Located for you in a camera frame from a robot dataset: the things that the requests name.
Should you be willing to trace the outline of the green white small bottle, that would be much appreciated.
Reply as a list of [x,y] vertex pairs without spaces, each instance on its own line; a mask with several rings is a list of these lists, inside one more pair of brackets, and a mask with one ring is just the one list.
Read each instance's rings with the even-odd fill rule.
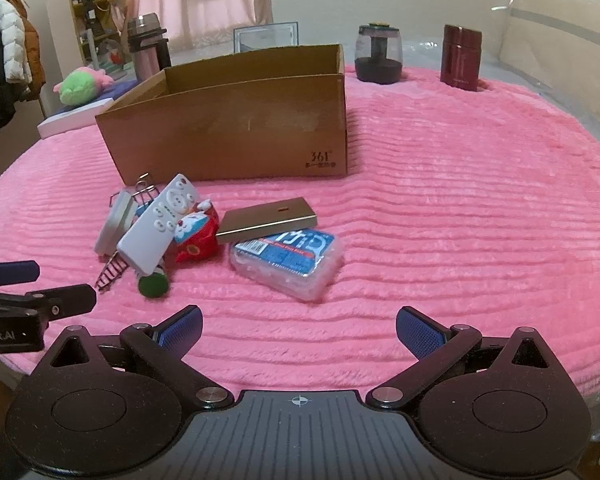
[[170,281],[166,268],[163,263],[158,266],[148,275],[136,274],[137,290],[140,294],[149,299],[157,299],[166,295],[170,288]]

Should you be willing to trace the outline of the white remote control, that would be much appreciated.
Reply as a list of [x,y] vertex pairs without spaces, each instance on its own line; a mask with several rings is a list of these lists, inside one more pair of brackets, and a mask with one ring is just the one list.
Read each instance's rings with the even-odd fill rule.
[[173,242],[176,225],[198,200],[193,183],[177,174],[118,241],[118,254],[136,273],[150,275]]

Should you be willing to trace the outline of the white square night light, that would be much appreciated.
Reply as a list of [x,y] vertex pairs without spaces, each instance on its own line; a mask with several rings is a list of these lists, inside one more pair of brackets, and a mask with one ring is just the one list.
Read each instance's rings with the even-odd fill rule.
[[129,231],[136,214],[137,204],[128,191],[121,191],[111,203],[108,216],[94,245],[99,257],[112,256],[122,236]]

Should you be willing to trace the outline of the red blue Doraemon toy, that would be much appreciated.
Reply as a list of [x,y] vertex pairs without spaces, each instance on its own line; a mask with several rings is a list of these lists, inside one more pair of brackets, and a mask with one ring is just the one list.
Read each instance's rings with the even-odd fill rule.
[[216,233],[220,219],[211,200],[196,204],[176,225],[176,263],[202,261],[219,251]]

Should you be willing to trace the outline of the blue binder clip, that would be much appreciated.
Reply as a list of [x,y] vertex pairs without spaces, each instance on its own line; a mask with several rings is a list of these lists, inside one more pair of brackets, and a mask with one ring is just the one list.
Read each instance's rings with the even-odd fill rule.
[[141,174],[132,190],[122,188],[109,197],[109,209],[114,210],[119,205],[125,206],[125,211],[132,210],[138,218],[148,206],[157,198],[160,190],[155,185],[149,172]]

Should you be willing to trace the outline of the gold router box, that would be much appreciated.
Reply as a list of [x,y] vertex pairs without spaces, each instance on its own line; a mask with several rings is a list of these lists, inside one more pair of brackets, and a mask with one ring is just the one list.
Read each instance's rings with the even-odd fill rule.
[[227,211],[216,239],[219,244],[234,244],[316,226],[314,210],[303,197],[296,197]]

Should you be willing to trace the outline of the blue tissue pack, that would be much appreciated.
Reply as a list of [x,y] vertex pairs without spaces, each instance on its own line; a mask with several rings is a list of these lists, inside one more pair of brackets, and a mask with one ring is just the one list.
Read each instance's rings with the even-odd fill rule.
[[244,278],[304,302],[320,300],[342,266],[340,240],[304,229],[230,246],[230,264]]

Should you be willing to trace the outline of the pink fluffy blanket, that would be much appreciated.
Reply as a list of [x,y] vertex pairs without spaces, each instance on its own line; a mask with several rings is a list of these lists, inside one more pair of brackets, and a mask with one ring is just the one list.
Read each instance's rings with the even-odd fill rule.
[[412,362],[394,319],[412,306],[488,336],[536,328],[585,394],[600,391],[600,144],[525,88],[470,93],[413,68],[400,84],[346,77],[342,179],[206,182],[220,211],[301,196],[343,264],[318,304],[236,274],[225,257],[172,266],[150,301],[133,273],[81,318],[94,334],[157,323],[188,304],[188,355],[235,391],[368,389]]

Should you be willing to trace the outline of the white flat box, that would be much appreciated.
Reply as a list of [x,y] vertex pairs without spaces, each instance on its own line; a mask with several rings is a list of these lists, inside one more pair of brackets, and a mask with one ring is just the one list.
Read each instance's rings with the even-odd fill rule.
[[74,110],[50,116],[38,124],[38,135],[41,139],[47,139],[69,130],[95,125],[95,117],[108,110],[113,102],[113,99],[94,101]]

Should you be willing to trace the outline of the white puffer jacket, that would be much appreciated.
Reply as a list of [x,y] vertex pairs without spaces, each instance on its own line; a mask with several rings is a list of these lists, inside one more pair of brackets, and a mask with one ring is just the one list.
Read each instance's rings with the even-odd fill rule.
[[6,81],[9,84],[30,84],[32,78],[23,20],[17,9],[7,0],[0,0],[0,33]]

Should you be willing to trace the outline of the green pink plush toy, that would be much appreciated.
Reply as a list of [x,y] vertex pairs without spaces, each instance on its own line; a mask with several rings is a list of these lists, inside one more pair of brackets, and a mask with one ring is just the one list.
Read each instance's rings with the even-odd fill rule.
[[53,88],[59,101],[65,106],[87,104],[108,89],[114,80],[104,70],[93,70],[82,66],[73,70]]

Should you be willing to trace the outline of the purple book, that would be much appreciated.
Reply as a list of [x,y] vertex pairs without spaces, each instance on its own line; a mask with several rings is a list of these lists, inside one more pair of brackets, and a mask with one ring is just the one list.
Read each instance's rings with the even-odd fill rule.
[[126,92],[134,89],[140,82],[137,79],[119,80],[110,84],[97,98],[97,101],[112,99],[120,99]]

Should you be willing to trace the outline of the brown jacket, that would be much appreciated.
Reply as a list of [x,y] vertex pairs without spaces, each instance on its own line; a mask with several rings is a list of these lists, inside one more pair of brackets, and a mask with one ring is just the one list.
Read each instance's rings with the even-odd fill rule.
[[40,38],[38,32],[28,19],[27,10],[23,0],[6,0],[18,12],[22,19],[24,30],[24,48],[27,53],[27,62],[31,74],[29,92],[24,96],[26,101],[35,101],[40,97],[41,90],[46,83],[44,68],[41,61]]

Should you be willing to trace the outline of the wooden bookshelf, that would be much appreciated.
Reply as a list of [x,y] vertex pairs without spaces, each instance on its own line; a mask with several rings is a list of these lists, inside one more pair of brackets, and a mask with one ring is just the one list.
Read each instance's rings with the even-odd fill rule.
[[70,0],[76,39],[85,64],[107,40],[120,40],[120,32],[111,14],[109,0]]

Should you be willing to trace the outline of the brown cardboard box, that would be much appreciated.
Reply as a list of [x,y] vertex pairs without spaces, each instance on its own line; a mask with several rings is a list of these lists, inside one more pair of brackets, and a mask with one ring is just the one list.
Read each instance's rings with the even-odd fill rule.
[[120,177],[166,183],[342,177],[348,172],[338,44],[279,47],[168,67],[96,117]]

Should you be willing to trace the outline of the dark red thermos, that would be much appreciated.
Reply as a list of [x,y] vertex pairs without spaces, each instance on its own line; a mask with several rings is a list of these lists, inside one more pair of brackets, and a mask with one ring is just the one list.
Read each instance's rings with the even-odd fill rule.
[[448,86],[477,91],[482,32],[446,24],[443,31],[440,80]]

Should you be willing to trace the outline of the glass jar dark base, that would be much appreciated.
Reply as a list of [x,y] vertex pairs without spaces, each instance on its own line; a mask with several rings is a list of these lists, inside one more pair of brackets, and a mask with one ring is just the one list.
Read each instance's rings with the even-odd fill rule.
[[400,29],[386,23],[358,26],[354,66],[360,81],[373,84],[399,82],[403,70]]

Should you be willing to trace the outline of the sand picture frame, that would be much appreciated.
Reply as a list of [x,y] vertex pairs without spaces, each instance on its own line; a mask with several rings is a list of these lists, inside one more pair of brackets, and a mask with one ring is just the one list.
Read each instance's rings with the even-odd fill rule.
[[280,47],[297,47],[299,26],[297,22],[281,22],[237,27],[233,30],[234,52],[245,53]]

